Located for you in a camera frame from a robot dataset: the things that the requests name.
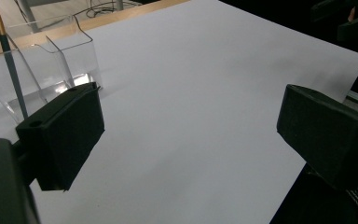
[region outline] pencil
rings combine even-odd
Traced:
[[[1,18],[1,14],[0,14],[0,42],[1,42],[2,51],[4,52],[4,55],[5,55],[7,69],[8,69],[8,72],[10,73],[11,81],[13,82],[14,91],[16,92],[17,99],[19,99],[19,105],[20,105],[22,116],[24,117],[24,119],[27,119],[28,113],[27,113],[27,109],[25,106],[24,96],[22,95],[19,76],[17,74],[17,69],[16,69],[16,64],[14,64],[13,55],[10,52],[11,48],[10,48],[10,44],[8,42],[7,33],[5,30],[5,26],[2,21],[2,18]]]

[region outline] transparent acrylic box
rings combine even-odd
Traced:
[[[76,17],[10,26],[7,35],[12,50],[0,48],[0,102],[17,123],[24,116],[5,55],[15,61],[28,116],[69,88],[94,81],[103,86],[92,38]]]

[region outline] white paper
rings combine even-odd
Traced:
[[[343,101],[358,53],[218,1],[88,32],[105,133],[43,224],[269,223],[305,162],[276,132],[287,84]]]

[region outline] white table surface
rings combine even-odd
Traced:
[[[215,0],[88,33],[106,131],[69,191],[32,184],[43,224],[269,223],[305,164],[276,132],[286,84],[342,102],[358,75],[358,53]]]

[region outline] dark floor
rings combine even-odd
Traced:
[[[310,21],[310,8],[320,1],[221,1],[303,34],[311,35],[343,48],[358,52],[358,37],[350,41],[337,41],[337,27],[340,24],[347,22],[351,7],[344,7],[324,20],[312,22]],[[351,90],[358,93],[358,78]]]
[[[358,206],[345,191],[302,172],[270,224],[358,224]]]

